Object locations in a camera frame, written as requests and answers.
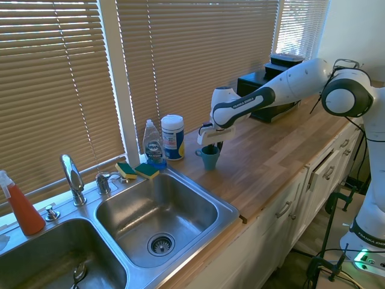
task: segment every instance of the mug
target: mug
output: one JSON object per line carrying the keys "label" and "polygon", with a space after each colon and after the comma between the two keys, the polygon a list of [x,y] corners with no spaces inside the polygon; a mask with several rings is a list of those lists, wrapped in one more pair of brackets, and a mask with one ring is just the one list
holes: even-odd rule
{"label": "mug", "polygon": [[215,170],[220,155],[220,151],[216,146],[210,145],[197,149],[195,154],[202,158],[205,170]]}

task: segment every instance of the orange spray bottle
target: orange spray bottle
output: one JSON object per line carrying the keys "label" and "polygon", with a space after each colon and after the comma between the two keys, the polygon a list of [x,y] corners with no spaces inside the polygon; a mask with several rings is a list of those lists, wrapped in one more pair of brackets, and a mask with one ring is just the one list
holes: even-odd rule
{"label": "orange spray bottle", "polygon": [[33,235],[44,228],[44,219],[4,170],[0,170],[0,186],[24,235]]}

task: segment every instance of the chrome faucet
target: chrome faucet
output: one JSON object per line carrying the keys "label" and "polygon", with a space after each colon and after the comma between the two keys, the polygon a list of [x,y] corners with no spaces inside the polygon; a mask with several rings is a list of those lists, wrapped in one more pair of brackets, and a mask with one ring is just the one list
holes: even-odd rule
{"label": "chrome faucet", "polygon": [[96,184],[99,189],[99,194],[109,194],[111,192],[111,188],[108,185],[108,179],[112,176],[119,176],[119,181],[121,184],[128,183],[128,179],[124,179],[119,172],[101,172],[96,175]]}
{"label": "chrome faucet", "polygon": [[73,204],[75,206],[84,205],[87,199],[82,193],[84,190],[84,183],[78,169],[69,155],[61,155],[60,162],[72,191]]}

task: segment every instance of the drain strainer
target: drain strainer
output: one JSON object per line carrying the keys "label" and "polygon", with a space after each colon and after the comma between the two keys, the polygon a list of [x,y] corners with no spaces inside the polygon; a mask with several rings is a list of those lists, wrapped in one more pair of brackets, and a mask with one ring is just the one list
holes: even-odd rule
{"label": "drain strainer", "polygon": [[147,248],[154,256],[165,256],[174,249],[174,246],[173,236],[168,233],[159,233],[149,240]]}

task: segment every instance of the sponge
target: sponge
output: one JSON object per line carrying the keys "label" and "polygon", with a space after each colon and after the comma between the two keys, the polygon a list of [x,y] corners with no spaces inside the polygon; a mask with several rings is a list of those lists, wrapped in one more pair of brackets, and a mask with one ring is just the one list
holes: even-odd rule
{"label": "sponge", "polygon": [[159,170],[157,170],[153,166],[150,166],[149,164],[144,164],[144,163],[137,166],[135,168],[135,171],[139,175],[141,175],[147,179],[153,179],[154,177],[156,177],[159,174]]}
{"label": "sponge", "polygon": [[136,179],[137,173],[126,163],[116,163],[115,168],[124,177],[124,179]]}

